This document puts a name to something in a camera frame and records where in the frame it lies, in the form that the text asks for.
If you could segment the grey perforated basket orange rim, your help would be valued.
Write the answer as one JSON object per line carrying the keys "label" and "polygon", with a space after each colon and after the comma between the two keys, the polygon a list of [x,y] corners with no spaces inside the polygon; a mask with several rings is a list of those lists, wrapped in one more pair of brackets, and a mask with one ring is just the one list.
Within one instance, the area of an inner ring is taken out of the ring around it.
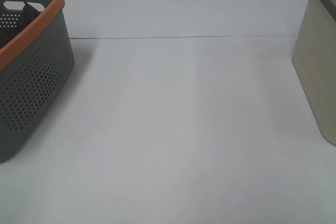
{"label": "grey perforated basket orange rim", "polygon": [[65,0],[1,0],[1,162],[26,144],[75,60]]}

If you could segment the beige fabric bin grey rim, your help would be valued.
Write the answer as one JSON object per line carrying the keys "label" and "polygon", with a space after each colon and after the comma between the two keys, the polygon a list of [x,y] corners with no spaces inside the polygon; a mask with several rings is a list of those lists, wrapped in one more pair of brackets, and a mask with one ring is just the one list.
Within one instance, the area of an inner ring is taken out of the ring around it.
{"label": "beige fabric bin grey rim", "polygon": [[335,144],[335,0],[308,0],[292,54],[312,113]]}

